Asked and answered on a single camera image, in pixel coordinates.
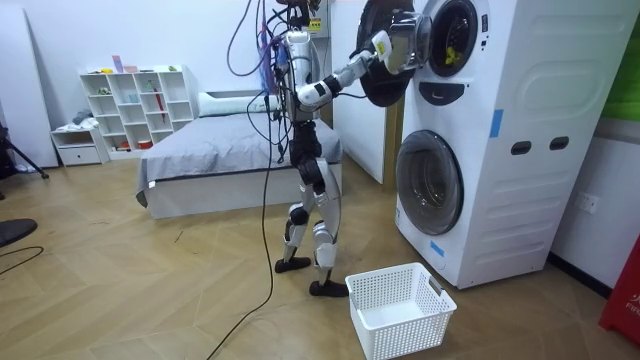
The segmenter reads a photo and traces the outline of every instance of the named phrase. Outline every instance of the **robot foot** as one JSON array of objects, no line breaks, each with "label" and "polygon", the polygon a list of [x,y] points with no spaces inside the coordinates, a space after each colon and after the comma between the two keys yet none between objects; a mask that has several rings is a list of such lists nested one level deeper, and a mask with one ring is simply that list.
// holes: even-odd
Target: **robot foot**
[{"label": "robot foot", "polygon": [[327,280],[323,286],[314,281],[309,286],[309,294],[312,296],[347,297],[349,296],[349,289],[347,289],[347,285],[335,283],[331,280]]},{"label": "robot foot", "polygon": [[282,259],[276,261],[274,270],[276,271],[276,274],[280,274],[291,270],[306,268],[309,265],[311,265],[311,259],[309,258],[292,257],[288,262],[284,262]]}]

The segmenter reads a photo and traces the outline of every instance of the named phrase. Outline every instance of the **stacked washer dryer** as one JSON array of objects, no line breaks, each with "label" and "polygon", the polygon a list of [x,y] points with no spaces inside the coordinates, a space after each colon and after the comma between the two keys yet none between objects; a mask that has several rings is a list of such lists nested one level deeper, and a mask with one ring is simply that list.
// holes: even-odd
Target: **stacked washer dryer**
[{"label": "stacked washer dryer", "polygon": [[413,6],[431,56],[406,90],[398,228],[458,288],[540,270],[640,2]]}]

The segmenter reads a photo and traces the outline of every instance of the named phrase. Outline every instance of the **floor baseboard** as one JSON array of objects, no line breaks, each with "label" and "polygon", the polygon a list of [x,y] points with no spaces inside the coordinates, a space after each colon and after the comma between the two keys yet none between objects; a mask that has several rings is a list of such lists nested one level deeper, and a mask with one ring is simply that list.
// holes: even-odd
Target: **floor baseboard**
[{"label": "floor baseboard", "polygon": [[593,276],[587,274],[586,272],[578,269],[573,264],[564,260],[560,256],[550,252],[547,257],[547,262],[551,265],[557,267],[558,269],[565,272],[567,275],[572,278],[578,280],[582,285],[588,287],[589,289],[595,291],[598,295],[602,296],[605,299],[608,299],[613,291],[609,286],[603,284]]}]

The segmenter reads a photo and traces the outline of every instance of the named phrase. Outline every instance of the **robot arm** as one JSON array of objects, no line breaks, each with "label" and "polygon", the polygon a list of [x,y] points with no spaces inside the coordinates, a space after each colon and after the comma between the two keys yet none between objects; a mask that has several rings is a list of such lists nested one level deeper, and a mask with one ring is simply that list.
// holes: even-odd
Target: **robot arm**
[{"label": "robot arm", "polygon": [[306,84],[296,91],[298,108],[305,112],[313,112],[331,102],[342,89],[351,86],[364,76],[371,64],[386,61],[391,55],[391,39],[386,31],[378,32],[372,39],[373,48],[363,50],[352,56],[349,63],[336,70],[325,79]]}]

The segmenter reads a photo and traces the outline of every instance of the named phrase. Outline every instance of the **washing machine door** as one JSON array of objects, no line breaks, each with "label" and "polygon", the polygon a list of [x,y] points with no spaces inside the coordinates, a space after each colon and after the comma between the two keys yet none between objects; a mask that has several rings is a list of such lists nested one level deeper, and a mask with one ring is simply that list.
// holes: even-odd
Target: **washing machine door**
[{"label": "washing machine door", "polygon": [[455,154],[438,134],[421,130],[402,143],[396,168],[398,196],[411,223],[427,235],[453,228],[463,203]]},{"label": "washing machine door", "polygon": [[379,31],[387,32],[393,51],[360,78],[369,100],[380,107],[395,104],[415,69],[424,66],[431,48],[431,19],[414,12],[413,0],[368,0],[358,26],[357,51],[366,49]]}]

